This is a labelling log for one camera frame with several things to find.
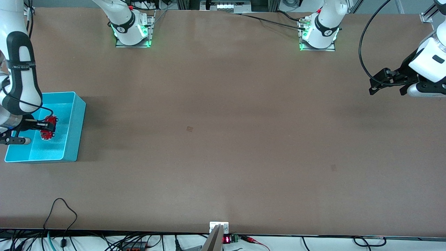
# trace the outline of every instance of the green led light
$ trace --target green led light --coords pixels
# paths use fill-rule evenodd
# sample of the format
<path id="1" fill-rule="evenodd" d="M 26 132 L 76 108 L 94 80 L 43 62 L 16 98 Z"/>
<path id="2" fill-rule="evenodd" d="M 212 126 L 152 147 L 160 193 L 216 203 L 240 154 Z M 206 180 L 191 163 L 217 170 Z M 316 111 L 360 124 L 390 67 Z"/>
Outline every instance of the green led light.
<path id="1" fill-rule="evenodd" d="M 115 35 L 115 37 L 118 37 L 118 35 L 116 34 L 116 30 L 113 26 L 111 26 L 111 29 L 113 30 L 113 34 Z"/>
<path id="2" fill-rule="evenodd" d="M 141 36 L 143 36 L 143 37 L 147 36 L 147 28 L 145 28 L 144 26 L 141 26 L 141 25 L 138 25 L 137 27 L 141 32 Z"/>

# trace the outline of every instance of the white robotic arm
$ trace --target white robotic arm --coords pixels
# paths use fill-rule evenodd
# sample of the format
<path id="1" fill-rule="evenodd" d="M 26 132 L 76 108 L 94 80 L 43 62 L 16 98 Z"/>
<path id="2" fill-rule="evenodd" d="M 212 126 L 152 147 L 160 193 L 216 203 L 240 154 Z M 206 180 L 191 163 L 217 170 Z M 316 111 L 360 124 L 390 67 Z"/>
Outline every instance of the white robotic arm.
<path id="1" fill-rule="evenodd" d="M 125 45 L 135 45 L 148 36 L 147 14 L 129 9 L 120 0 L 92 0 L 107 15 L 115 36 Z"/>
<path id="2" fill-rule="evenodd" d="M 317 49 L 329 47 L 339 32 L 339 25 L 347 10 L 347 0 L 324 0 L 320 11 L 305 18 L 310 24 L 302 39 Z"/>
<path id="3" fill-rule="evenodd" d="M 37 85 L 33 46 L 23 20 L 22 0 L 2 0 L 0 4 L 0 51 L 8 67 L 8 74 L 0 71 L 1 106 L 14 115 L 33 113 L 42 105 L 42 93 Z"/>
<path id="4" fill-rule="evenodd" d="M 93 1 L 106 13 L 121 43 L 135 45 L 148 36 L 147 14 L 130 9 L 121 0 Z M 29 143 L 29 139 L 17 136 L 24 130 L 51 135 L 57 121 L 52 113 L 41 121 L 31 115 L 42 108 L 42 93 L 37 85 L 36 62 L 23 7 L 23 0 L 0 1 L 0 51 L 8 67 L 8 73 L 0 71 L 0 144 L 6 145 Z"/>
<path id="5" fill-rule="evenodd" d="M 434 0 L 446 16 L 446 0 Z M 446 20 L 425 38 L 396 71 L 384 68 L 370 79 L 370 95 L 391 86 L 403 86 L 401 95 L 446 96 Z"/>

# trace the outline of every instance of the power cable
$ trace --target power cable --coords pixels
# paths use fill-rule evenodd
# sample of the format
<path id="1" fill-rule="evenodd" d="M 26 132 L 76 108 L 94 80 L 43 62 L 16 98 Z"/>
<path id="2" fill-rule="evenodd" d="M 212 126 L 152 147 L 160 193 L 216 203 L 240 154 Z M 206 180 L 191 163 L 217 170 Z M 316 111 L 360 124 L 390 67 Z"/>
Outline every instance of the power cable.
<path id="1" fill-rule="evenodd" d="M 290 27 L 290 28 L 294 28 L 294 29 L 305 30 L 305 28 L 303 28 L 303 27 L 297 27 L 297 26 L 292 26 L 292 25 L 286 25 L 286 24 L 282 24 L 282 23 L 274 22 L 274 21 L 271 21 L 271 20 L 267 20 L 267 19 L 264 19 L 264 18 L 261 18 L 261 17 L 255 17 L 255 16 L 243 15 L 243 14 L 237 14 L 237 15 L 241 15 L 241 16 L 243 16 L 243 17 L 255 18 L 255 19 L 258 19 L 258 20 L 261 20 L 261 21 L 265 21 L 265 22 L 268 22 L 268 23 L 272 23 L 272 24 L 275 24 L 275 25 L 281 25 L 281 26 Z"/>
<path id="2" fill-rule="evenodd" d="M 33 34 L 33 27 L 34 27 L 34 14 L 36 13 L 34 11 L 34 7 L 33 7 L 33 0 L 30 1 L 29 7 L 31 8 L 31 26 L 29 28 L 29 38 L 31 38 L 31 35 Z"/>
<path id="3" fill-rule="evenodd" d="M 305 248 L 307 249 L 307 251 L 310 251 L 310 249 L 309 249 L 308 246 L 306 245 L 305 238 L 304 238 L 303 236 L 302 236 L 302 241 L 303 241 L 304 246 L 305 246 Z"/>
<path id="4" fill-rule="evenodd" d="M 160 235 L 160 239 L 158 240 L 158 242 L 155 243 L 155 245 L 150 246 L 150 245 L 149 245 L 149 239 L 150 239 L 150 237 L 152 237 L 152 236 L 153 236 L 153 235 L 149 236 L 149 238 L 147 239 L 147 242 L 146 242 L 146 246 L 147 246 L 147 248 L 155 247 L 156 245 L 158 245 L 158 244 L 161 242 L 161 235 Z"/>
<path id="5" fill-rule="evenodd" d="M 356 241 L 356 239 L 361 239 L 365 244 L 359 244 L 359 243 Z M 356 245 L 358 245 L 358 246 L 360 246 L 360 247 L 367 247 L 367 248 L 368 248 L 368 251 L 372 251 L 372 247 L 382 247 L 382 246 L 386 245 L 386 244 L 387 244 L 387 239 L 386 239 L 385 237 L 383 237 L 383 240 L 384 240 L 384 242 L 383 242 L 382 244 L 371 245 L 371 244 L 369 244 L 369 243 L 366 241 L 366 239 L 364 239 L 364 237 L 362 237 L 362 236 L 355 236 L 355 237 L 353 237 L 353 242 L 354 242 Z"/>
<path id="6" fill-rule="evenodd" d="M 53 212 L 53 209 L 54 209 L 54 205 L 56 204 L 56 202 L 58 201 L 58 200 L 62 200 L 63 201 L 63 203 L 65 204 L 65 206 L 66 206 L 66 208 L 68 208 L 71 212 L 73 212 L 74 213 L 74 216 L 75 216 L 75 218 L 74 218 L 74 220 L 73 220 L 73 222 L 65 229 L 65 231 L 63 232 L 63 235 L 62 235 L 62 240 L 61 240 L 61 248 L 62 248 L 62 251 L 64 251 L 64 248 L 65 248 L 65 246 L 66 246 L 66 240 L 65 240 L 65 234 L 66 234 L 66 232 L 68 231 L 68 229 L 76 222 L 76 220 L 78 219 L 78 214 L 67 204 L 67 202 L 63 199 L 63 198 L 57 198 L 57 199 L 55 199 L 54 201 L 53 201 L 53 205 L 51 206 L 51 210 L 50 210 L 50 213 L 48 214 L 48 217 L 46 218 L 46 220 L 45 220 L 45 222 L 43 223 L 43 230 L 45 230 L 46 229 L 46 224 L 48 223 L 48 220 L 49 220 L 49 218 L 50 218 L 50 216 L 51 216 L 51 213 Z M 53 249 L 53 251 L 56 251 L 55 249 L 54 249 L 54 246 L 53 246 L 53 244 L 52 244 L 52 242 L 51 242 L 51 239 L 50 239 L 50 232 L 48 232 L 48 241 L 49 241 L 49 243 L 50 243 L 50 246 L 51 246 L 51 248 Z"/>
<path id="7" fill-rule="evenodd" d="M 163 251 L 165 251 L 165 249 L 164 249 L 164 238 L 163 238 L 162 235 L 161 235 L 161 243 L 162 243 L 162 245 L 163 245 Z"/>
<path id="8" fill-rule="evenodd" d="M 288 15 L 288 13 L 286 13 L 285 11 L 281 11 L 281 10 L 277 10 L 276 12 L 277 12 L 277 13 L 282 13 L 282 14 L 284 14 L 287 18 L 289 18 L 289 19 L 291 19 L 291 20 L 293 20 L 293 21 L 296 21 L 296 22 L 299 22 L 300 19 L 303 18 L 303 17 L 300 17 L 300 18 L 293 18 L 293 17 L 291 17 L 290 15 Z"/>
<path id="9" fill-rule="evenodd" d="M 119 0 L 119 1 L 125 3 L 127 6 L 132 6 L 134 9 L 137 9 L 137 10 L 147 10 L 147 9 L 144 9 L 144 8 L 137 7 L 137 6 L 135 6 L 134 4 L 132 4 L 132 3 L 128 4 L 128 3 L 127 3 L 126 1 L 124 1 L 124 0 Z"/>
<path id="10" fill-rule="evenodd" d="M 69 235 L 68 237 L 70 237 L 70 242 L 71 242 L 71 245 L 72 245 L 73 248 L 74 248 L 74 251 L 78 251 L 78 249 L 76 248 L 76 246 L 75 246 L 75 244 L 74 244 L 74 242 L 73 242 L 73 239 L 71 238 L 71 235 Z"/>

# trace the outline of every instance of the metal bracket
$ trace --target metal bracket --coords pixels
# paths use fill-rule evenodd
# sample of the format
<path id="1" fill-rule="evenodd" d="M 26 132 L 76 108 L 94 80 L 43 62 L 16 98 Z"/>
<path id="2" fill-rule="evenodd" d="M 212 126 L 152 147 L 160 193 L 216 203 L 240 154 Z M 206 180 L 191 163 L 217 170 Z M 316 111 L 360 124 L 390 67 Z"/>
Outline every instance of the metal bracket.
<path id="1" fill-rule="evenodd" d="M 350 4 L 350 1 L 348 2 L 350 7 L 348 8 L 348 13 L 354 14 L 358 11 L 358 9 L 361 7 L 364 0 L 358 0 L 354 5 Z"/>
<path id="2" fill-rule="evenodd" d="M 223 236 L 229 233 L 228 222 L 210 222 L 209 236 L 203 245 L 201 251 L 222 251 L 223 250 Z"/>
<path id="3" fill-rule="evenodd" d="M 118 39 L 116 39 L 116 48 L 150 48 L 152 46 L 152 37 L 153 37 L 153 25 L 155 23 L 155 15 L 147 16 L 147 14 L 143 13 L 143 16 L 147 18 L 142 19 L 141 32 L 147 33 L 147 37 L 145 37 L 141 42 L 135 45 L 125 45 L 121 43 Z"/>
<path id="4" fill-rule="evenodd" d="M 2 145 L 28 145 L 30 143 L 30 138 L 12 136 L 10 130 L 0 134 L 0 144 Z"/>
<path id="5" fill-rule="evenodd" d="M 4 57 L 3 53 L 0 51 L 0 71 L 1 71 L 1 68 L 3 67 L 4 62 L 5 62 L 5 57 Z"/>
<path id="6" fill-rule="evenodd" d="M 435 4 L 432 4 L 425 12 L 421 12 L 420 19 L 422 23 L 432 23 L 432 17 L 440 10 Z"/>
<path id="7" fill-rule="evenodd" d="M 210 222 L 209 223 L 209 233 L 212 232 L 216 225 L 223 225 L 224 234 L 229 233 L 229 223 L 228 222 Z"/>

